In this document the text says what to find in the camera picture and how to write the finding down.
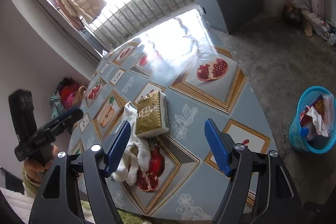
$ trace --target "silver screw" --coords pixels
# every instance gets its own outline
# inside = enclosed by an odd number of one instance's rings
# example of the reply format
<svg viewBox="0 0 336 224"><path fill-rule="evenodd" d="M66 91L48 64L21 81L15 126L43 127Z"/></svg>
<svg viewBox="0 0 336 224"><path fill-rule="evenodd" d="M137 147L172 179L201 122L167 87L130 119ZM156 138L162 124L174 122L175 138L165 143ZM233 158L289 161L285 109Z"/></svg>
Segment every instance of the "silver screw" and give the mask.
<svg viewBox="0 0 336 224"><path fill-rule="evenodd" d="M271 150L271 151L269 152L269 154L270 154L272 157L274 157L274 158L276 158L277 156L279 156L278 152L276 152L275 150Z"/></svg>
<svg viewBox="0 0 336 224"><path fill-rule="evenodd" d="M244 149L245 149L245 146L244 146L244 145L242 145L241 143L237 143L237 144L235 145L235 148L236 148L237 150L240 150L240 151L242 151L242 150L244 150Z"/></svg>
<svg viewBox="0 0 336 224"><path fill-rule="evenodd" d="M67 153L65 153L64 151L61 151L60 153L57 154L57 157L59 158L63 158Z"/></svg>
<svg viewBox="0 0 336 224"><path fill-rule="evenodd" d="M94 151L94 152L99 151L100 150L100 145L99 144L92 145L91 150Z"/></svg>

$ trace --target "concrete floor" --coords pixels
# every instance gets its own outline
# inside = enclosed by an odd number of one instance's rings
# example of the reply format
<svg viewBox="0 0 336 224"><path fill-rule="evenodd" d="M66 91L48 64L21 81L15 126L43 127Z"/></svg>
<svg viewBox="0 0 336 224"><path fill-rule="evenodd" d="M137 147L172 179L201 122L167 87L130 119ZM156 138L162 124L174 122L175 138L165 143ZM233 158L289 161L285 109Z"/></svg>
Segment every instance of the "concrete floor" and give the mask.
<svg viewBox="0 0 336 224"><path fill-rule="evenodd" d="M183 6L141 32L194 8L195 3ZM282 17L261 14L232 35L215 32L248 77L302 203L324 203L336 185L336 146L324 155L297 153L288 131L305 89L321 85L336 94L336 52L319 35L308 37Z"/></svg>

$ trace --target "trash can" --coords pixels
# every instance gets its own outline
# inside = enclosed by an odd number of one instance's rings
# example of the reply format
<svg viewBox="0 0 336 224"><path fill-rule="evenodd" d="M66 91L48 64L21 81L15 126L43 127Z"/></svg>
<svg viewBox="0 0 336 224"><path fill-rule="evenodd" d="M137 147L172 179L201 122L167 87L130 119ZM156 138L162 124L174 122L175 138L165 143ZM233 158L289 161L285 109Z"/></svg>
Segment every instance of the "trash can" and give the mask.
<svg viewBox="0 0 336 224"><path fill-rule="evenodd" d="M332 130L329 131L329 138L317 136L312 141L307 142L306 139L302 138L300 135L300 113L305 109L306 105L312 104L321 94L331 94L331 92L322 86L311 86L310 88L306 89L300 97L296 109L296 116L289 129L289 142L291 146L297 151L323 154L328 152L336 142L336 117L334 119L334 125L332 127Z"/></svg>

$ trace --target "beige puffer jacket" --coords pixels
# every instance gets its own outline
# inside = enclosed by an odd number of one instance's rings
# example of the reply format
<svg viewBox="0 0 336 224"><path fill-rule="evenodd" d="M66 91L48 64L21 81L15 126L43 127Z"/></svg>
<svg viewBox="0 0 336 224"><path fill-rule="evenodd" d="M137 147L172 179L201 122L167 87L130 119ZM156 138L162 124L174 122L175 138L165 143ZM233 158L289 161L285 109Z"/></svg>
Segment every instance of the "beige puffer jacket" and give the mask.
<svg viewBox="0 0 336 224"><path fill-rule="evenodd" d="M61 0L71 16L81 15L87 23L92 23L105 7L105 0Z"/></svg>

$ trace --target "bottle cap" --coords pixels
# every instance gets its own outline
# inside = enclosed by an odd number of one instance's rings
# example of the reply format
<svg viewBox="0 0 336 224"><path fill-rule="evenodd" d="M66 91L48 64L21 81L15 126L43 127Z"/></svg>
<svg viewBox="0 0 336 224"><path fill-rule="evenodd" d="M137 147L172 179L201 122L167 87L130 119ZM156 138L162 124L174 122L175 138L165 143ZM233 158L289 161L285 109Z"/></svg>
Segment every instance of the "bottle cap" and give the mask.
<svg viewBox="0 0 336 224"><path fill-rule="evenodd" d="M308 127L303 127L303 128L301 128L301 131L300 131L300 135L301 135L301 137L307 137L307 136L308 136L308 133L309 133L309 129L308 129Z"/></svg>

